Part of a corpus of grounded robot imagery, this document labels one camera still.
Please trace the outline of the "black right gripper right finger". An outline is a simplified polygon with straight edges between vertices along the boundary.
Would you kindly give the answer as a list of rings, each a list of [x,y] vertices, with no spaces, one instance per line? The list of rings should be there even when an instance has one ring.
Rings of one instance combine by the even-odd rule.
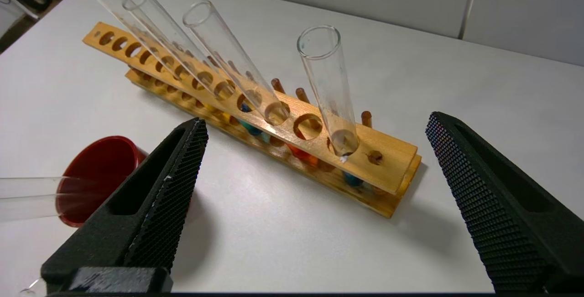
[[[583,220],[461,120],[425,134],[494,291],[582,294]]]

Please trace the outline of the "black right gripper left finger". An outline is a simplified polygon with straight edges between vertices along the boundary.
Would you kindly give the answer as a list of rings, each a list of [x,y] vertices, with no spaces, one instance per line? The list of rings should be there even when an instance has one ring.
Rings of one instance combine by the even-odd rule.
[[[41,267],[48,293],[168,293],[209,136],[188,120]]]

